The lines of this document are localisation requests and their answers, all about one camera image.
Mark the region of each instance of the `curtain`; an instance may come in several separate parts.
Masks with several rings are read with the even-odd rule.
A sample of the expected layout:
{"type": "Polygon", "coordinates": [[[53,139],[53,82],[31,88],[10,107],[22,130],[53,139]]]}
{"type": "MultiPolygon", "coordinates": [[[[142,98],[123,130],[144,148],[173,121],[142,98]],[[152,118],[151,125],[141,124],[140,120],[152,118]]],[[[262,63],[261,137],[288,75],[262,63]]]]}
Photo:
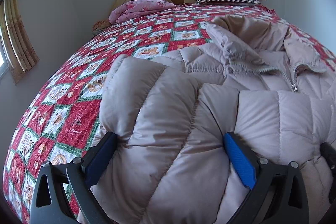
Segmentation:
{"type": "Polygon", "coordinates": [[[14,82],[17,84],[39,61],[23,26],[16,0],[0,5],[1,42],[14,82]]]}

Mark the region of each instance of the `bedspread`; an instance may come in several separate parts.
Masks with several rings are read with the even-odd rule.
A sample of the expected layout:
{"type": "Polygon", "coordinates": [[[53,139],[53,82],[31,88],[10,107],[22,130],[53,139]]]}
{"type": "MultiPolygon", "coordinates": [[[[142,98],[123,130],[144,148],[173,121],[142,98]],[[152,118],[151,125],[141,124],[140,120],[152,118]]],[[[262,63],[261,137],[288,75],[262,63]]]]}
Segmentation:
{"type": "MultiPolygon", "coordinates": [[[[184,4],[113,25],[79,49],[41,88],[11,141],[4,166],[4,195],[23,223],[29,214],[41,164],[84,156],[100,130],[101,88],[115,58],[123,53],[151,59],[167,51],[211,42],[206,22],[217,15],[245,15],[289,25],[333,69],[335,56],[316,39],[265,7],[184,4]]],[[[71,208],[78,205],[65,186],[71,208]]]]}

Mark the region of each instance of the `beige puffer jacket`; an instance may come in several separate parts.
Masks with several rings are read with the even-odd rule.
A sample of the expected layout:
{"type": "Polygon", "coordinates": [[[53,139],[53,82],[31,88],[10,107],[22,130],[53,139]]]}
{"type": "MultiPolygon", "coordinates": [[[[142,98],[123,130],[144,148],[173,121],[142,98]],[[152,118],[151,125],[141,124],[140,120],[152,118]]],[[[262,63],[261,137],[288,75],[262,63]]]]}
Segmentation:
{"type": "Polygon", "coordinates": [[[234,131],[274,163],[299,163],[317,223],[333,180],[320,144],[336,139],[334,72],[286,25],[228,16],[207,32],[214,43],[155,62],[115,60],[100,122],[119,145],[93,194],[120,224],[226,223],[247,194],[223,149],[234,131]]]}

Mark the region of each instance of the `zipper pull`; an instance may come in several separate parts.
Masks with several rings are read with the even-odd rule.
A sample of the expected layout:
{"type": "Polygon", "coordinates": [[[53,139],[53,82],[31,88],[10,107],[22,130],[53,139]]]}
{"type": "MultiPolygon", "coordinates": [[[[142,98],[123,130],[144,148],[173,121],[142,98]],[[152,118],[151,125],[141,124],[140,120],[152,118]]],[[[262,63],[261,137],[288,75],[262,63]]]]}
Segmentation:
{"type": "Polygon", "coordinates": [[[297,86],[295,84],[292,85],[293,92],[297,92],[297,86]]]}

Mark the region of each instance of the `red checkered bedspread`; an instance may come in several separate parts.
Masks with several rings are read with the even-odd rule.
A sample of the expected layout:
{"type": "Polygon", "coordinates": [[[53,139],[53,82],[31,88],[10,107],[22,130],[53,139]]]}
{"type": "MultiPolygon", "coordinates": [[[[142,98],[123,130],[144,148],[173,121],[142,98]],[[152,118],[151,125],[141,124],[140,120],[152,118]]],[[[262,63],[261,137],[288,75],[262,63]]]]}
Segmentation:
{"type": "MultiPolygon", "coordinates": [[[[307,33],[265,7],[180,5],[107,28],[79,49],[41,88],[15,130],[4,167],[5,197],[29,223],[33,189],[43,161],[64,164],[83,156],[100,130],[101,91],[108,70],[123,53],[151,59],[167,51],[211,42],[206,21],[217,15],[244,15],[289,25],[336,68],[335,56],[307,33]]],[[[70,205],[78,205],[65,187],[70,205]]]]}

